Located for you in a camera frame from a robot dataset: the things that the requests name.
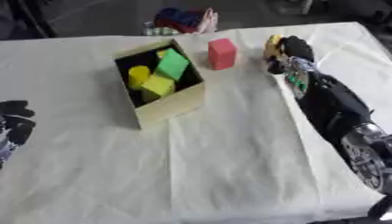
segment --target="white table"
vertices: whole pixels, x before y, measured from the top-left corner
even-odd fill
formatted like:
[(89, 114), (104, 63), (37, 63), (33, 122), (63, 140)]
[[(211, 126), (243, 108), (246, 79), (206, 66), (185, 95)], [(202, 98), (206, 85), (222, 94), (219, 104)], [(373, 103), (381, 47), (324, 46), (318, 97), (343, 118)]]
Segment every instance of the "white table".
[[(358, 92), (392, 132), (392, 63), (355, 23), (178, 37), (206, 79), (205, 103), (143, 131), (132, 128), (112, 55), (160, 38), (0, 42), (0, 101), (29, 100), (38, 123), (0, 171), (0, 222), (304, 223), (364, 215), (381, 195), (315, 134), (281, 77), (265, 72), (271, 34), (308, 40), (320, 69)], [(218, 38), (238, 47), (233, 68), (206, 67), (207, 42)]]

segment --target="foam cube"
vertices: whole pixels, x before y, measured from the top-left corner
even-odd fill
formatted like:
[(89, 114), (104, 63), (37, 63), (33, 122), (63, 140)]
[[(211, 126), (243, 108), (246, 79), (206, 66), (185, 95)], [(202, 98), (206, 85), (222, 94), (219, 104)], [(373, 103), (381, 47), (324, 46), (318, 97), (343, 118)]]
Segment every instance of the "foam cube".
[(157, 65), (157, 72), (167, 78), (178, 81), (189, 65), (189, 61), (173, 49), (168, 49)]
[(129, 71), (128, 87), (138, 90), (150, 77), (150, 69), (147, 66), (133, 66)]
[(157, 56), (162, 59), (165, 56), (166, 50), (160, 50), (157, 52)]
[(142, 85), (142, 97), (145, 102), (152, 102), (173, 93), (174, 80), (153, 74)]
[(214, 70), (232, 67), (237, 50), (228, 38), (220, 38), (208, 43), (208, 59)]

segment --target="wooden box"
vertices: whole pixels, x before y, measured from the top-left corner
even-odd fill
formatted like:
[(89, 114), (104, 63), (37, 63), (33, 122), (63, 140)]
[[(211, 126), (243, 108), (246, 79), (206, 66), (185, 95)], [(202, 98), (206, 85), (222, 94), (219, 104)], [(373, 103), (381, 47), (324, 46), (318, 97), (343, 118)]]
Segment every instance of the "wooden box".
[(153, 123), (195, 109), (203, 102), (204, 81), (191, 61), (180, 80), (176, 82), (176, 90), (173, 94), (145, 103), (140, 91), (128, 88), (129, 69), (134, 66), (147, 66), (151, 71), (154, 71), (159, 63), (157, 52), (168, 48), (174, 49), (188, 59), (174, 39), (119, 52), (115, 56), (115, 63), (120, 71), (123, 86), (136, 111), (139, 128), (145, 128)]

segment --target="motor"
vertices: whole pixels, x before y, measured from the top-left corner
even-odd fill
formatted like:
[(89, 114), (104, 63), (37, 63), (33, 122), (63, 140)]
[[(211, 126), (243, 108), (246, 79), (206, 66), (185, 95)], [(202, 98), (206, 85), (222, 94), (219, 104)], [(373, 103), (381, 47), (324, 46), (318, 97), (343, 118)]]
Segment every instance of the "motor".
[(298, 106), (314, 129), (368, 187), (385, 196), (368, 216), (392, 219), (392, 135), (371, 119), (372, 110), (345, 84), (321, 73), (302, 39), (273, 35), (264, 47), (269, 72), (284, 74)]

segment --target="red fabric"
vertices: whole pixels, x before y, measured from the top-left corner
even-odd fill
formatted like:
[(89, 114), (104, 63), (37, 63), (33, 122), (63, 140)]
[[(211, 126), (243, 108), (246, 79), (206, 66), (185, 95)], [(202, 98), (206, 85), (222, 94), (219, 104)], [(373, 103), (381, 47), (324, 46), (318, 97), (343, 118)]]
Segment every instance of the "red fabric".
[(208, 43), (208, 58), (214, 70), (232, 67), (237, 50), (228, 38), (220, 38)]
[(177, 23), (176, 21), (172, 21), (170, 19), (165, 19), (165, 18), (157, 18), (154, 21), (154, 25), (156, 27), (170, 27), (174, 30), (177, 30), (182, 33), (193, 33), (196, 32), (198, 29), (197, 27), (190, 27), (186, 25), (182, 25)]

